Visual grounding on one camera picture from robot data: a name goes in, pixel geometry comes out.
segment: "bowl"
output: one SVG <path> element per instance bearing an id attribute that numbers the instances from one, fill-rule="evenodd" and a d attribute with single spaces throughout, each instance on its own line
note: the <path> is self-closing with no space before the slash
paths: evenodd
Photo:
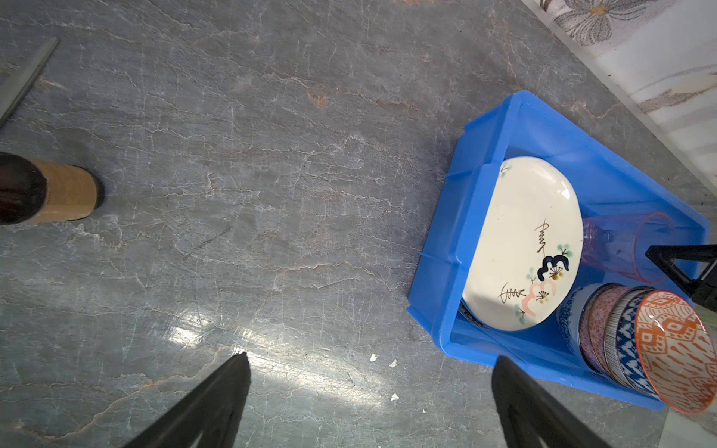
<path id="1" fill-rule="evenodd" d="M 654 290 L 655 288 L 653 287 L 638 286 L 627 291 L 622 295 L 617 304 L 615 304 L 615 307 L 612 308 L 612 312 L 605 324 L 604 352 L 605 359 L 607 360 L 607 370 L 610 378 L 625 387 L 632 388 L 632 384 L 630 384 L 627 380 L 627 377 L 622 372 L 622 368 L 620 367 L 620 361 L 617 355 L 617 346 L 615 345 L 617 339 L 617 327 L 627 304 L 637 296 L 644 297 L 649 294 L 650 291 Z"/>
<path id="2" fill-rule="evenodd" d="M 567 299 L 565 299 L 556 313 L 558 326 L 563 335 L 563 339 L 567 342 L 571 353 L 576 357 L 583 359 L 580 351 L 580 318 L 585 311 L 585 307 L 590 298 L 600 288 L 616 285 L 617 283 L 592 283 L 574 290 Z"/>
<path id="3" fill-rule="evenodd" d="M 699 414 L 717 394 L 715 347 L 699 316 L 669 291 L 645 296 L 635 322 L 637 354 L 660 398 L 684 414 Z"/>
<path id="4" fill-rule="evenodd" d="M 610 312 L 612 312 L 612 308 L 615 307 L 617 301 L 629 290 L 630 287 L 628 286 L 612 287 L 602 290 L 594 296 L 592 300 L 593 305 L 590 308 L 590 315 L 588 316 L 588 331 L 592 351 L 600 366 L 600 371 L 608 376 L 609 371 L 607 369 L 604 344 L 605 324 L 607 323 L 607 318 L 610 316 Z"/>
<path id="5" fill-rule="evenodd" d="M 645 370 L 642 367 L 640 356 L 637 354 L 637 344 L 635 342 L 635 319 L 637 318 L 637 310 L 645 297 L 638 295 L 632 298 L 625 306 L 625 310 L 620 316 L 617 324 L 617 333 L 615 333 L 615 349 L 620 362 L 622 373 L 627 378 L 633 389 L 649 395 L 658 400 L 662 400 L 655 392 L 650 380 L 647 379 Z"/>
<path id="6" fill-rule="evenodd" d="M 579 321 L 579 329 L 578 329 L 578 340 L 579 340 L 579 346 L 580 346 L 580 353 L 582 354 L 583 359 L 587 363 L 590 368 L 592 368 L 594 371 L 598 373 L 603 373 L 604 375 L 607 375 L 607 372 L 603 371 L 600 364 L 597 362 L 597 357 L 595 356 L 595 352 L 593 351 L 592 344 L 590 341 L 590 331 L 588 326 L 588 320 L 590 316 L 590 312 L 592 311 L 592 305 L 594 304 L 593 298 L 597 295 L 602 294 L 604 291 L 611 290 L 614 288 L 624 287 L 623 285 L 619 283 L 606 283 L 602 285 L 601 288 L 596 290 L 593 295 L 589 298 L 587 305 L 582 311 L 582 314 L 580 316 Z"/>

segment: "blue patterned bowl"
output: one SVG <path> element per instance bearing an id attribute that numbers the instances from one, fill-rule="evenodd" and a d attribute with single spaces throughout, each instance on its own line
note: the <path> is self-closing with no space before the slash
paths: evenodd
<path id="1" fill-rule="evenodd" d="M 625 377 L 625 374 L 622 372 L 622 366 L 620 365 L 620 361 L 617 355 L 617 344 L 615 343 L 615 341 L 617 339 L 617 329 L 619 321 L 622 317 L 623 312 L 625 311 L 625 308 L 630 303 L 630 301 L 632 301 L 632 299 L 636 298 L 637 296 L 644 297 L 654 290 L 655 288 L 653 287 L 638 286 L 632 288 L 630 291 L 627 291 L 620 298 L 619 302 L 615 304 L 615 307 L 612 309 L 612 312 L 607 319 L 607 323 L 605 324 L 605 336 L 603 343 L 608 373 L 610 378 L 614 379 L 625 387 L 632 388 L 632 384 L 627 380 L 627 377 Z"/>
<path id="2" fill-rule="evenodd" d="M 558 307 L 556 317 L 563 338 L 568 343 L 570 351 L 576 358 L 584 361 L 580 351 L 580 317 L 590 299 L 595 296 L 603 287 L 616 285 L 617 283 L 593 283 L 583 286 L 571 292 L 570 296 Z"/>
<path id="3" fill-rule="evenodd" d="M 638 294 L 625 306 L 622 317 L 617 324 L 615 348 L 617 349 L 617 357 L 622 372 L 632 387 L 645 395 L 662 400 L 655 392 L 652 384 L 650 384 L 647 375 L 645 375 L 645 369 L 642 367 L 640 357 L 637 354 L 637 344 L 635 342 L 635 319 L 637 318 L 640 304 L 645 297 L 646 294 Z"/>

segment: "orange patterned bowl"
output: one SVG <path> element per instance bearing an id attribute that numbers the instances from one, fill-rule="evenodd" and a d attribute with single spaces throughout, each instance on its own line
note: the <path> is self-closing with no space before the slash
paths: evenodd
<path id="1" fill-rule="evenodd" d="M 684 414 L 699 414 L 717 394 L 717 356 L 694 308 L 669 291 L 642 301 L 635 320 L 640 363 L 660 398 Z"/>

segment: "blue plastic crate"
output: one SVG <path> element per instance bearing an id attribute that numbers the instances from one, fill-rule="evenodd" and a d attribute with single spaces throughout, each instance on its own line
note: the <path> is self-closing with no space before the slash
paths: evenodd
<path id="1" fill-rule="evenodd" d="M 465 126 L 421 253 L 408 312 L 446 355 L 494 366 L 511 357 L 534 378 L 661 409 L 664 403 L 620 386 L 590 370 L 570 352 L 555 313 L 527 330 L 479 328 L 458 314 L 480 230 L 503 160 L 518 156 L 548 161 L 570 180 L 583 216 L 661 211 L 680 230 L 680 244 L 705 244 L 707 219 L 595 141 L 530 92 L 518 92 Z M 695 275 L 698 264 L 680 263 Z M 595 282 L 637 285 L 618 275 L 580 266 L 574 288 Z M 684 294 L 669 280 L 660 289 Z"/>

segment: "painted plate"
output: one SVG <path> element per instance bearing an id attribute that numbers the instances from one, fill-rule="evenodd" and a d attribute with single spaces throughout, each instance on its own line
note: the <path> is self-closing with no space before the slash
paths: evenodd
<path id="1" fill-rule="evenodd" d="M 499 330 L 542 322 L 570 292 L 582 244 L 565 176 L 540 158 L 504 161 L 463 290 L 466 307 Z"/>

